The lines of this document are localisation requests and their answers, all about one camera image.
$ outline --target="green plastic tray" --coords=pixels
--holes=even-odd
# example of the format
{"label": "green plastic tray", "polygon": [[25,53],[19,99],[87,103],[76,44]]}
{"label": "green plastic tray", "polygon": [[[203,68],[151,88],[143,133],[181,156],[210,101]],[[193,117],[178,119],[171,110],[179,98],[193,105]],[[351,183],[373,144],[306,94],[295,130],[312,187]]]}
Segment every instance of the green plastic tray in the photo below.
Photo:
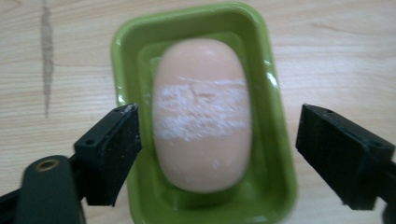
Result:
{"label": "green plastic tray", "polygon": [[[163,52],[195,37],[220,40],[245,69],[252,111],[252,149],[245,177],[231,189],[198,194],[166,180],[152,137],[151,93]],[[134,223],[276,223],[292,208],[296,185],[266,26],[252,7],[229,2],[126,22],[112,44],[119,105],[136,102],[143,150],[127,179]]]}

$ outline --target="wood grain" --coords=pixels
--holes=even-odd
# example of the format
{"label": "wood grain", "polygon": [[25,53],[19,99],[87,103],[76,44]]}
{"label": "wood grain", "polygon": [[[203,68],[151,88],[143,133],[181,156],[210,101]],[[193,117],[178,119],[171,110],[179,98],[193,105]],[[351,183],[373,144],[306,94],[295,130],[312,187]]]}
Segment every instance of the wood grain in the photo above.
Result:
{"label": "wood grain", "polygon": [[[29,163],[72,155],[73,143],[116,106],[109,50],[124,22],[213,2],[47,0],[53,74],[46,100],[43,2],[0,0],[0,195],[20,185]],[[291,146],[303,103],[331,108],[396,143],[395,1],[244,2],[268,25]],[[285,223],[381,223],[381,200],[372,212],[351,211],[291,151],[299,197]],[[133,223],[125,187],[115,208],[84,209],[91,224]]]}

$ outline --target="soap bar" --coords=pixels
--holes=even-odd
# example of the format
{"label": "soap bar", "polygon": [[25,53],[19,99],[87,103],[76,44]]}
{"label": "soap bar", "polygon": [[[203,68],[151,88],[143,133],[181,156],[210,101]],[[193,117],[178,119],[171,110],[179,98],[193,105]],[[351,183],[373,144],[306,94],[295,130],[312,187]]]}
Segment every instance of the soap bar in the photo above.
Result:
{"label": "soap bar", "polygon": [[152,121],[157,158],[175,186],[208,193],[244,175],[251,115],[244,70],[214,39],[189,39],[163,55],[154,80]]}

